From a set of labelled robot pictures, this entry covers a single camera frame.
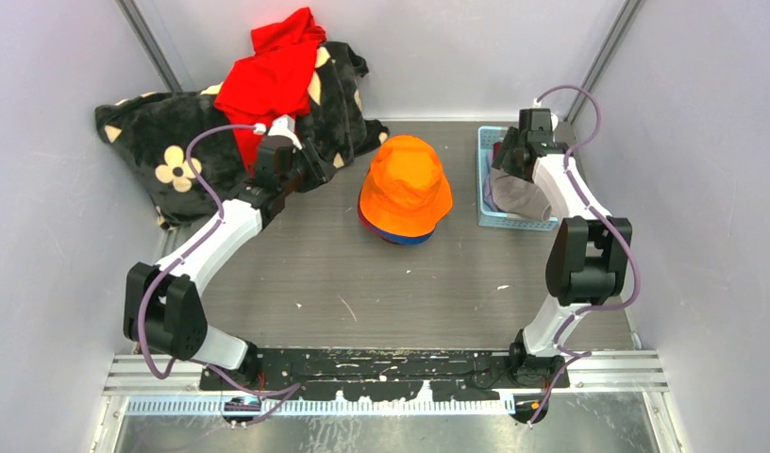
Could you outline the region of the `blue bucket hat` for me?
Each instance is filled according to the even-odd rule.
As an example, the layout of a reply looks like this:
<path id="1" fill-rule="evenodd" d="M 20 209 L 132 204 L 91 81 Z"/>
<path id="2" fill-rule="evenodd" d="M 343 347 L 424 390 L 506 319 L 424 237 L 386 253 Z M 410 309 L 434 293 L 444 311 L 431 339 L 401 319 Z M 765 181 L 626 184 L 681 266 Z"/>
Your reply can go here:
<path id="1" fill-rule="evenodd" d="M 383 233 L 385 233 L 393 241 L 393 244 L 398 244 L 398 245 L 418 245 L 418 244 L 422 244 L 422 243 L 425 243 L 426 241 L 428 241 L 432 237 L 432 235 L 433 235 L 433 233 L 430 232 L 430 233 L 428 233 L 426 235 L 412 237 L 412 236 L 396 235 L 396 234 L 392 234 L 392 233 L 389 233 L 389 232 L 384 231 L 384 230 L 381 230 L 381 231 Z"/>

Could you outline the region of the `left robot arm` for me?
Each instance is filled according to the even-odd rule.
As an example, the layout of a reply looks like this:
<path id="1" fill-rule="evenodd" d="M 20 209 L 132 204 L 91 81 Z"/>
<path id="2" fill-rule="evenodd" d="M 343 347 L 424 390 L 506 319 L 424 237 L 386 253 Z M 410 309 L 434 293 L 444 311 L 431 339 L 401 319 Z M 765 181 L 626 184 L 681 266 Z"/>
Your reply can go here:
<path id="1" fill-rule="evenodd" d="M 282 212 L 288 195 L 328 183 L 335 173 L 311 142 L 265 139 L 252 178 L 237 185 L 207 223 L 156 263 L 138 262 L 129 270 L 125 336 L 145 351 L 223 368 L 239 390 L 254 386 L 260 375 L 256 346 L 211 326 L 201 297 L 228 259 Z"/>

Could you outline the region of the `grey bucket hat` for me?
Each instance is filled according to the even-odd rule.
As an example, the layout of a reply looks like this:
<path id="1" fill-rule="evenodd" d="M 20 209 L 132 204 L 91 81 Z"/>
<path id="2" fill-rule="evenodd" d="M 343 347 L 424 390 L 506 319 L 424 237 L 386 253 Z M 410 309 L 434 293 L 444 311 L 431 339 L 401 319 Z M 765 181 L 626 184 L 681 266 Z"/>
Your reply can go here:
<path id="1" fill-rule="evenodd" d="M 491 168 L 483 186 L 483 201 L 492 210 L 516 214 L 532 221 L 549 221 L 552 208 L 533 183 Z"/>

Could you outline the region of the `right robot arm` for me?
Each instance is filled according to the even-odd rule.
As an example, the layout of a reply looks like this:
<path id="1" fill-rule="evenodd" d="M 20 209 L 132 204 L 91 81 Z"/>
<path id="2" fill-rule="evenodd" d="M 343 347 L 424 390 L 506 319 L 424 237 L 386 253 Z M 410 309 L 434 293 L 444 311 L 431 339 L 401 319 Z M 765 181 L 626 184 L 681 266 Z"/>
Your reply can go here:
<path id="1" fill-rule="evenodd" d="M 493 167 L 537 186 L 560 218 L 545 267 L 546 300 L 507 358 L 511 380 L 529 388 L 563 367 L 561 346 L 585 315 L 623 290 L 632 227 L 595 200 L 568 145 L 554 138 L 550 109 L 520 111 Z"/>

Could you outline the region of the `red bucket hat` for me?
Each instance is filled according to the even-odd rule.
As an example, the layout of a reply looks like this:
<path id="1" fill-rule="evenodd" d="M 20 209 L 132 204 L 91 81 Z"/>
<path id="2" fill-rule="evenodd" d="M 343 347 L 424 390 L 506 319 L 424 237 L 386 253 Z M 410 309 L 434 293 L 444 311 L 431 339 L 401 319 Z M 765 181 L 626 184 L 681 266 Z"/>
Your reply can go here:
<path id="1" fill-rule="evenodd" d="M 375 226 L 373 226 L 373 225 L 372 225 L 372 224 L 369 222 L 369 220 L 368 220 L 368 219 L 365 217 L 365 215 L 363 214 L 363 212 L 362 212 L 362 210 L 361 210 L 361 205 L 360 205 L 360 204 L 358 204 L 358 205 L 357 205 L 357 214 L 358 214 L 358 217 L 359 217 L 359 220 L 360 220 L 361 224 L 362 224 L 362 225 L 363 225 L 363 226 L 364 226 L 364 227 L 365 227 L 365 228 L 366 228 L 368 231 L 370 231 L 371 233 L 373 233 L 375 236 L 377 236 L 377 237 L 378 237 L 380 240 L 382 240 L 382 241 L 385 241 L 385 242 L 387 242 L 387 243 L 393 243 L 393 241 L 392 241 L 392 240 L 391 240 L 391 239 L 390 239 L 390 238 L 389 238 L 389 237 L 388 237 L 388 236 L 387 236 L 385 233 L 383 233 L 383 232 L 382 232 L 380 229 L 376 228 Z"/>

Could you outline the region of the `orange hat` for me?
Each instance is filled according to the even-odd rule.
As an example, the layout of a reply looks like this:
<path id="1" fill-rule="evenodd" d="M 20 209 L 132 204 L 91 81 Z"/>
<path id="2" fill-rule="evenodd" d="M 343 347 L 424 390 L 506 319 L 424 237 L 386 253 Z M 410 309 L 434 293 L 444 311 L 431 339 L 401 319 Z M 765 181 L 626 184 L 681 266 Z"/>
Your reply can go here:
<path id="1" fill-rule="evenodd" d="M 415 237 L 433 233 L 454 201 L 436 150 L 422 139 L 399 135 L 386 140 L 371 161 L 359 204 L 375 227 Z"/>

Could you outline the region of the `light blue plastic basket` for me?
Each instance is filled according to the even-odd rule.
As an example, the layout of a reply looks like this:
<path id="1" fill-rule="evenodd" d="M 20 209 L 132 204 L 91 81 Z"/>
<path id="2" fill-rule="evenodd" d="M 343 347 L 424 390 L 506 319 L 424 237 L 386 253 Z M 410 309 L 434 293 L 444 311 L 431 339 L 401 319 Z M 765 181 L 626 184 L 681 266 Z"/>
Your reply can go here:
<path id="1" fill-rule="evenodd" d="M 535 221 L 514 213 L 495 210 L 492 201 L 486 197 L 490 188 L 490 170 L 494 144 L 501 142 L 507 132 L 506 126 L 480 126 L 477 130 L 477 223 L 480 227 L 494 227 L 524 231 L 552 231 L 558 225 L 558 218 Z"/>

